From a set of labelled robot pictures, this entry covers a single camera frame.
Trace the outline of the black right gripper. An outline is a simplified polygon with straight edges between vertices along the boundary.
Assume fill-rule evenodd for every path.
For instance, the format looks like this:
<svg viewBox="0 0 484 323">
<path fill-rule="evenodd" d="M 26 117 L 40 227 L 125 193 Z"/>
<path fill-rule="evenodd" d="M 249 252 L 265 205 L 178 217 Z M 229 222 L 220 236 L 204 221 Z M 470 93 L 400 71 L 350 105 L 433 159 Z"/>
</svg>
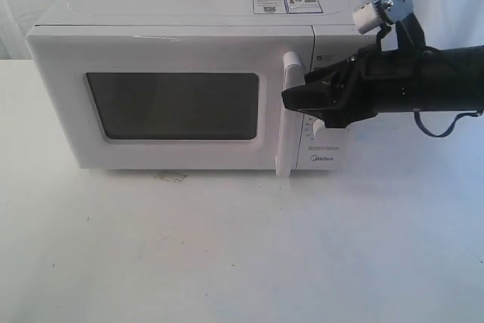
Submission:
<svg viewBox="0 0 484 323">
<path fill-rule="evenodd" d="M 379 113 L 420 112 L 424 100 L 424 53 L 389 51 L 347 58 L 304 76 L 305 84 L 282 91 L 286 109 L 313 116 L 326 128 L 342 129 Z M 325 86 L 309 85 L 330 78 Z"/>
</svg>

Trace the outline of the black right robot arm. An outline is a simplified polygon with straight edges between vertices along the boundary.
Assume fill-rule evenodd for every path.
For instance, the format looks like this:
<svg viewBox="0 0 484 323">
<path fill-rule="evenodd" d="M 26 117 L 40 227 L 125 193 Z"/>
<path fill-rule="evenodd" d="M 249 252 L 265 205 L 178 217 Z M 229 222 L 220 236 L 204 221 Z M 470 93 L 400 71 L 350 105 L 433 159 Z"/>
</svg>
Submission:
<svg viewBox="0 0 484 323">
<path fill-rule="evenodd" d="M 361 49 L 283 91 L 288 110 L 343 129 L 379 113 L 481 111 L 483 48 Z"/>
</svg>

